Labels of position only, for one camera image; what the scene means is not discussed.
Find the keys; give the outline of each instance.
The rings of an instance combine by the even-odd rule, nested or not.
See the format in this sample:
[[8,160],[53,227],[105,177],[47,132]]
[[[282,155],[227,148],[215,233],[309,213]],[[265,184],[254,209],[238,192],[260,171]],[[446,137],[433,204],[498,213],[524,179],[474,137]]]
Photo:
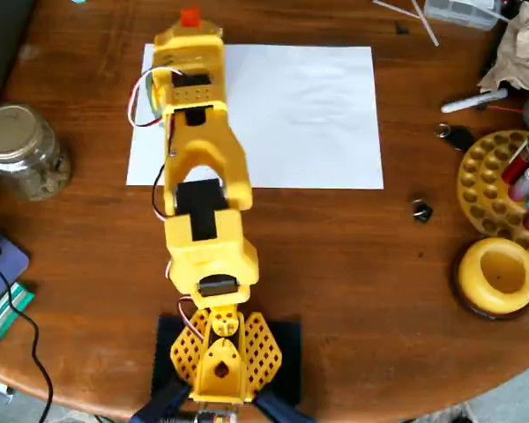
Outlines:
[[449,126],[446,123],[439,123],[435,127],[435,135],[460,152],[467,152],[475,141],[473,134],[466,127]]

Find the purple object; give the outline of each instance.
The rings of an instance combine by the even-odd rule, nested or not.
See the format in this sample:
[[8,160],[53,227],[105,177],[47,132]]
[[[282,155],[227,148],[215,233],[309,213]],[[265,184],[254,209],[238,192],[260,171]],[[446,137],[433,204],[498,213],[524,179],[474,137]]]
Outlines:
[[[0,255],[0,271],[11,285],[27,269],[29,257],[1,234],[0,248],[2,249],[2,254]],[[0,296],[5,291],[4,282],[0,278]]]

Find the yellow round holder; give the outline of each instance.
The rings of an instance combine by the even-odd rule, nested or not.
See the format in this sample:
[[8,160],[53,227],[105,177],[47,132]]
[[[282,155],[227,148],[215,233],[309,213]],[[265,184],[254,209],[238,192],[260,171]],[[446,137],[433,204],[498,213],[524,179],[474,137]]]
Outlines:
[[515,317],[529,305],[529,253],[502,238],[477,241],[460,260],[455,282],[474,311]]
[[457,194],[476,229],[513,240],[529,253],[529,231],[523,226],[525,201],[512,201],[509,185],[501,177],[508,160],[528,136],[525,130],[501,130],[474,143],[458,170]]

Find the yellow pen holder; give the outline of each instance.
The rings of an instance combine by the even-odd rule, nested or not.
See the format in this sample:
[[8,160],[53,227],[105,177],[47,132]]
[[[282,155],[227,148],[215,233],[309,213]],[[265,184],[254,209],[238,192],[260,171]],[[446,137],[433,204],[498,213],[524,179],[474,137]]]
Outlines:
[[529,253],[515,242],[475,242],[458,264],[458,293],[487,317],[516,316],[529,305]]

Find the white pen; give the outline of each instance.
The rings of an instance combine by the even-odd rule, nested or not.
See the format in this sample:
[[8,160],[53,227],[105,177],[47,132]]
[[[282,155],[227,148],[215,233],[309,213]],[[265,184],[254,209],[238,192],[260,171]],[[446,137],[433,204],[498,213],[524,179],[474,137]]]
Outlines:
[[508,90],[502,88],[501,90],[494,91],[492,93],[484,93],[475,95],[464,100],[453,101],[452,103],[445,104],[441,107],[443,113],[451,113],[462,110],[463,108],[473,108],[479,104],[489,103],[490,101],[505,99],[508,96]]

